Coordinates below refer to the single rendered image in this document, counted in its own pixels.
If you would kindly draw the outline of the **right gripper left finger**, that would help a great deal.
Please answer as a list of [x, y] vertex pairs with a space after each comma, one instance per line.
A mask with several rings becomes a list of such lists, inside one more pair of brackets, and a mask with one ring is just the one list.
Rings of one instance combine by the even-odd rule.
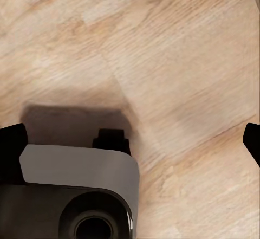
[[28, 144], [24, 123], [0, 129], [0, 188]]

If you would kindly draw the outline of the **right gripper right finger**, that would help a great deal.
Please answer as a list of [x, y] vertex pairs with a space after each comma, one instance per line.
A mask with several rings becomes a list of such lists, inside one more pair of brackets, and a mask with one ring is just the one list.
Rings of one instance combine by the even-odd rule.
[[246, 125], [243, 143], [260, 167], [260, 125], [251, 124], [250, 122]]

